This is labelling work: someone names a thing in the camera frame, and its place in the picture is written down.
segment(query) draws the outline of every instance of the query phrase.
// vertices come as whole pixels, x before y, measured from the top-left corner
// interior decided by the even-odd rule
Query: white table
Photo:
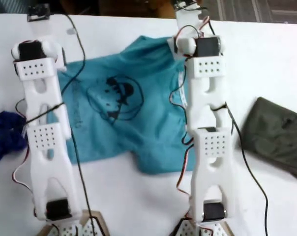
[[[88,58],[118,53],[140,35],[163,37],[177,32],[175,20],[89,16],[73,19]],[[68,19],[53,16],[51,21],[67,60],[81,60],[76,37],[66,33],[71,27]],[[226,40],[229,105],[238,123],[243,123],[258,96],[297,112],[297,25],[213,22],[213,27]],[[24,96],[10,50],[15,43],[30,37],[25,15],[0,15],[0,103],[9,111]],[[263,195],[246,170],[240,152],[235,150],[234,155],[239,211],[230,222],[231,227],[237,236],[245,235],[240,228],[249,235],[263,236]],[[0,162],[0,236],[31,236],[44,225],[32,215],[30,193],[11,180],[11,172],[23,156],[11,154]],[[297,235],[297,180],[250,154],[247,157],[269,197],[269,235]],[[91,207],[102,212],[113,236],[166,236],[188,208],[187,197],[175,188],[178,173],[143,175],[129,153],[82,166]],[[74,170],[82,206],[86,208],[76,166]],[[190,177],[191,173],[183,180],[186,189]],[[27,167],[18,178],[29,181]]]

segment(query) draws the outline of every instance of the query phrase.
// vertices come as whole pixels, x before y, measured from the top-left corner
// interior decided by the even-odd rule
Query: olive green cloth
[[[259,97],[242,137],[244,149],[297,177],[297,113]]]

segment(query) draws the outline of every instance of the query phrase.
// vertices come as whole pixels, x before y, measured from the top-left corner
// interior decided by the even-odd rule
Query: printed graphic on shirt
[[[110,124],[132,120],[144,104],[139,83],[124,75],[97,79],[86,92],[90,106]]]

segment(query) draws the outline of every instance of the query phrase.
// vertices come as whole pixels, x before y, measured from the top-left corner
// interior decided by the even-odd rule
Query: perforated panel
[[[220,224],[207,225],[204,228],[207,229],[201,229],[202,236],[228,236]],[[199,236],[199,234],[198,232],[195,232],[195,229],[189,220],[183,220],[176,233],[176,236]]]
[[[42,79],[56,75],[56,70],[53,67],[54,60],[52,58],[27,60],[15,64],[22,81]]]
[[[188,61],[187,69],[192,78],[220,77],[225,75],[225,65],[221,56],[193,58]]]
[[[56,146],[56,125],[47,124],[41,126],[30,126],[27,131],[31,147],[38,150],[53,149]]]
[[[76,227],[69,226],[66,228],[59,228],[53,227],[47,236],[75,236],[76,235]]]
[[[206,156],[224,156],[226,154],[227,135],[225,132],[212,132],[203,136]]]
[[[93,235],[91,220],[88,220],[88,222],[83,227],[81,234],[78,233],[78,236],[103,236],[100,230],[100,227],[95,219],[93,219],[93,223],[94,223],[95,235]],[[76,231],[77,230],[75,225],[66,227],[66,228],[61,227],[59,228],[59,232],[56,227],[53,227],[47,236],[76,236],[77,235]]]
[[[103,236],[97,221],[95,219],[92,219],[92,220],[94,223],[95,236]],[[92,225],[91,225],[91,220],[88,220],[88,222],[85,224],[85,226],[83,228],[82,236],[94,236]]]

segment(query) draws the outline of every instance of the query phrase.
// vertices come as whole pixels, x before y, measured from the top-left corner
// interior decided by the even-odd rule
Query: teal t-shirt
[[[181,143],[185,118],[169,95],[178,87],[183,63],[173,59],[166,38],[144,36],[119,54],[87,60],[63,95],[81,161],[131,151],[144,173],[180,171],[187,148]],[[59,73],[61,88],[81,66],[73,62]],[[178,91],[173,101],[181,104]],[[67,147],[75,163],[72,140]],[[191,151],[188,170],[194,161]]]

